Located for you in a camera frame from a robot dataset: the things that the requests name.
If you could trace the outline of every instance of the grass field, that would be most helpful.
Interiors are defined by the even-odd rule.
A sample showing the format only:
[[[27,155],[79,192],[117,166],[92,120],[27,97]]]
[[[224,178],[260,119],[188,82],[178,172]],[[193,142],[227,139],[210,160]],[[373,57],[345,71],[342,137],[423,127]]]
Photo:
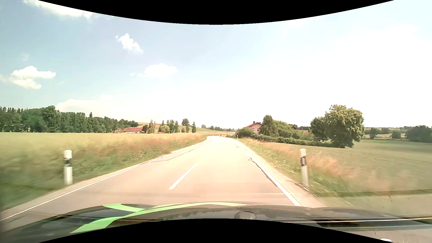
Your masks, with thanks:
[[[10,208],[60,189],[63,151],[72,150],[79,182],[201,141],[202,134],[0,133],[0,188]]]
[[[314,193],[432,189],[432,144],[364,139],[355,143],[354,148],[339,149],[252,139],[240,141],[297,182],[301,182],[299,149],[305,148],[310,189]],[[322,200],[330,206],[354,206],[400,215],[432,214],[431,194],[360,195]]]
[[[369,135],[369,134],[365,134],[363,137],[365,137],[365,138],[369,138],[370,135]],[[376,138],[391,138],[391,134],[378,134],[378,135],[376,136]]]

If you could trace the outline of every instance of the dashed center line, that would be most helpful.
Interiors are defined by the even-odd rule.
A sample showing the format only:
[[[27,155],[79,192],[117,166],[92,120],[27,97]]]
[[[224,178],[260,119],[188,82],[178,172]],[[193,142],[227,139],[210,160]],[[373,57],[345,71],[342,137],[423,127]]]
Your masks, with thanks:
[[[180,182],[181,182],[181,180],[183,180],[183,178],[189,173],[189,172],[191,172],[191,170],[193,170],[194,168],[195,168],[195,166],[197,166],[197,165],[194,165],[194,166],[192,166],[188,171],[186,171],[186,173],[184,174],[184,175],[182,175],[174,184],[172,184],[172,186],[170,186],[168,189],[170,189],[170,190],[172,190],[172,189],[174,189],[174,187],[177,185],[177,184],[179,184]]]

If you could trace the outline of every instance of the house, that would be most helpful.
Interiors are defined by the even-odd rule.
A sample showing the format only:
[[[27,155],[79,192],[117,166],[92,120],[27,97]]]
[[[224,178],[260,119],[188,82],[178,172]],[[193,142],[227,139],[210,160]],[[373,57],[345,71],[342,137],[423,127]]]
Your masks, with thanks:
[[[140,133],[143,128],[125,128],[124,133]]]
[[[292,129],[297,130],[297,131],[299,131],[299,132],[303,132],[303,133],[308,133],[308,132],[309,132],[308,130],[299,130],[299,129],[298,129],[297,127],[295,127],[294,125],[291,125],[291,124],[288,124],[288,125],[290,125]]]
[[[304,132],[304,133],[308,133],[308,130],[299,130],[296,126],[288,124],[291,126],[292,129],[297,130],[299,132]],[[247,126],[247,128],[252,129],[252,131],[254,131],[256,134],[259,134],[260,132],[260,127],[261,127],[261,122],[253,122],[252,124],[250,124],[249,126]]]
[[[255,122],[255,121],[249,126],[247,126],[247,128],[252,129],[252,131],[254,131],[256,134],[259,134],[260,127],[261,127],[261,122]]]

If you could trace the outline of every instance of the car hood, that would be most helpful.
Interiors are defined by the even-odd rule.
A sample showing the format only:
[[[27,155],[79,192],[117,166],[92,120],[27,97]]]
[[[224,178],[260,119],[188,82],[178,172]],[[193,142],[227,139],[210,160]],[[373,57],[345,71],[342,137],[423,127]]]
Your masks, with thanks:
[[[111,204],[85,208],[6,232],[11,242],[40,242],[104,228],[163,220],[231,218],[289,222],[335,230],[429,227],[416,220],[351,208],[308,208],[257,202],[193,202],[168,205]]]

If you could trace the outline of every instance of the road shoulder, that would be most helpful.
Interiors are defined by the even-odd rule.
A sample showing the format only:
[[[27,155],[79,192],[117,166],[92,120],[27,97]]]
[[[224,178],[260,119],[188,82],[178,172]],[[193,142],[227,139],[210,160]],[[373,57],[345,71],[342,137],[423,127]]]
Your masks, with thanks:
[[[288,192],[290,193],[298,193],[292,194],[292,196],[304,207],[309,208],[321,208],[327,207],[323,202],[321,202],[317,197],[312,195],[310,192],[306,191],[301,186],[297,185],[297,182],[292,180],[291,178],[283,175],[281,172],[277,171],[270,163],[268,163],[265,159],[260,157],[256,152],[251,150],[244,143],[236,140],[250,155],[254,157],[254,159],[261,164],[261,166],[268,171],[271,176],[273,176]]]

